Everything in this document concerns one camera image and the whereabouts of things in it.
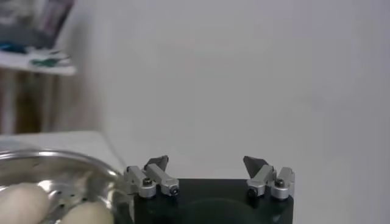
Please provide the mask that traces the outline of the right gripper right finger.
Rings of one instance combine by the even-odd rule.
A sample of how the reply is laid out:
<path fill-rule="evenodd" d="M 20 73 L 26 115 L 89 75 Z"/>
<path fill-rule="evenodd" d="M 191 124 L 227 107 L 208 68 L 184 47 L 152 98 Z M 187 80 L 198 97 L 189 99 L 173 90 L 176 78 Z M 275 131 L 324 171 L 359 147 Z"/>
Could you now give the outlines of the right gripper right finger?
<path fill-rule="evenodd" d="M 277 172 L 264 159 L 251 156 L 245 156 L 243 162 L 250 176 L 246 181 L 249 197 L 262 197 L 266 189 L 270 190 L 271 197 L 278 200 L 286 200 L 294 196 L 295 173 L 292 168 L 282 167 Z"/>

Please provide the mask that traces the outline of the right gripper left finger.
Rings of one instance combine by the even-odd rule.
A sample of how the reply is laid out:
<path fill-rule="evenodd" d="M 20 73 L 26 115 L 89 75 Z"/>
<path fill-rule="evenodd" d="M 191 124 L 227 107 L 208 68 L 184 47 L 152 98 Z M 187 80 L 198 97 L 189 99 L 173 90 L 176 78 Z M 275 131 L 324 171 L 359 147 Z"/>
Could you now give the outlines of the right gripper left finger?
<path fill-rule="evenodd" d="M 138 166 L 128 166 L 124 171 L 128 194 L 146 199 L 153 198 L 159 186 L 163 195 L 178 196 L 180 194 L 179 180 L 165 172 L 168 161 L 168 155 L 163 155 L 151 158 L 142 169 Z"/>

